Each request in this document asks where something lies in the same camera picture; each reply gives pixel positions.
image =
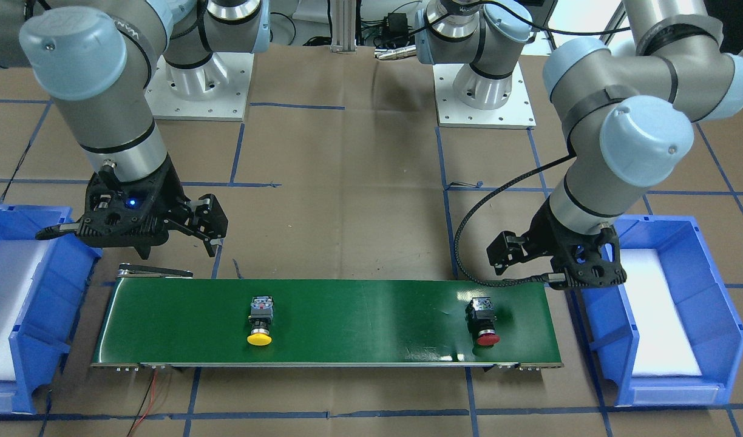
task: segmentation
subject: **green conveyor belt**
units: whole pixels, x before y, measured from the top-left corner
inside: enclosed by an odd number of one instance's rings
[[[271,345],[248,345],[253,296],[274,298]],[[490,296],[501,341],[474,346],[466,305]],[[543,285],[429,280],[119,279],[94,365],[561,366]]]

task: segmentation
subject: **white mounting plate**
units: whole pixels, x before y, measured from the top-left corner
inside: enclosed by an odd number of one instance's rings
[[[463,64],[433,66],[436,89],[436,108],[439,126],[491,127],[496,129],[526,129],[536,125],[533,108],[525,89],[520,65],[512,73],[512,91],[509,100],[497,110],[478,110],[461,102],[452,90],[452,82]]]
[[[228,88],[210,100],[183,100],[172,92],[166,61],[158,59],[155,76],[144,97],[156,120],[244,121],[253,74],[252,53],[218,53],[228,69]]]

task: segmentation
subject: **blue bin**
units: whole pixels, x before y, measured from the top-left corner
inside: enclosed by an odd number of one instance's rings
[[[4,357],[4,373],[13,378],[0,378],[0,413],[35,414],[33,391],[49,384],[59,360],[69,352],[66,340],[102,252],[71,235],[46,242],[33,238],[45,226],[71,221],[71,210],[0,205],[0,302],[12,304],[7,312],[17,314],[13,326],[0,324],[0,351],[2,345],[5,351],[9,346],[13,360],[10,367]],[[27,263],[32,268],[19,268]],[[13,297],[16,293],[22,301]]]
[[[743,324],[693,217],[625,215],[622,249],[655,249],[702,376],[634,377],[639,332],[625,287],[582,290],[604,377],[615,405],[724,405],[743,355]]]

